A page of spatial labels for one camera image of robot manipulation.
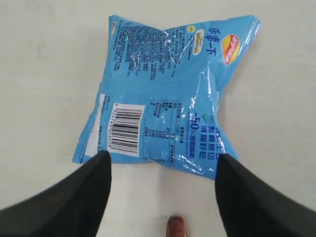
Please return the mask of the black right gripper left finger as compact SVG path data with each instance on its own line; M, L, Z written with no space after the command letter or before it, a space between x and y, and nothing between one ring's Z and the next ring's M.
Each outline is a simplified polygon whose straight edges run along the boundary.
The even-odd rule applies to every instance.
M0 211L2 237L94 237L111 191L111 156L101 151L41 193Z

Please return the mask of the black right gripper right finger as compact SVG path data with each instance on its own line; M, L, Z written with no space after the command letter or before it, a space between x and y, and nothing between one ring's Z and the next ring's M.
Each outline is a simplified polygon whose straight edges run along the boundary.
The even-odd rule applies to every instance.
M315 211L262 181L229 154L218 159L215 194L229 237L314 237Z

